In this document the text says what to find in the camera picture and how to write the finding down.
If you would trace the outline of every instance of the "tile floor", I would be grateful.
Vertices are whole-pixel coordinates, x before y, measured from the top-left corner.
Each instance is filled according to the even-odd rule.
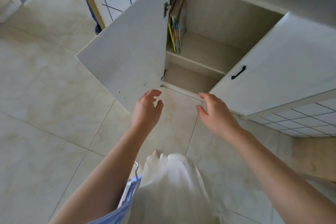
[[[85,0],[28,0],[0,25],[0,223],[47,223],[130,126],[130,114],[74,58],[94,26]],[[231,223],[282,223],[239,155],[204,127],[201,102],[161,90],[165,107],[140,165],[156,148],[186,154]],[[290,136],[237,119],[289,161]]]

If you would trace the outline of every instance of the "yellow book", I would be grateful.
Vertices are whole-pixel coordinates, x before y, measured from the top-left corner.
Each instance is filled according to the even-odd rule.
[[[170,25],[170,18],[168,20],[169,20],[169,22],[168,22],[169,33],[170,33],[171,41],[173,43],[174,52],[176,52],[176,48],[175,48],[175,44],[174,44],[173,32],[171,30],[171,25]]]

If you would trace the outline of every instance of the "white cabinet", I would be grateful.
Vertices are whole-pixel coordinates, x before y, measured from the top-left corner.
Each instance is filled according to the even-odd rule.
[[[334,29],[259,0],[186,1],[181,54],[167,41],[169,0],[137,0],[78,54],[129,112],[161,84],[243,115],[336,88]]]

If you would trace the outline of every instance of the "open cabinet door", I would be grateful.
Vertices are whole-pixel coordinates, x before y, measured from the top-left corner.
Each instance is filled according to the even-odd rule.
[[[288,13],[210,92],[250,115],[333,89],[336,30]]]
[[[169,0],[137,0],[95,37],[78,60],[130,112],[137,100],[161,85]]]

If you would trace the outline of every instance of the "person's right hand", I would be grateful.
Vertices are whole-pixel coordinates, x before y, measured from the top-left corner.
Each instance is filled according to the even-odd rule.
[[[213,94],[199,92],[208,106],[208,113],[200,105],[196,106],[203,123],[214,133],[232,143],[244,129],[238,124],[226,104]]]

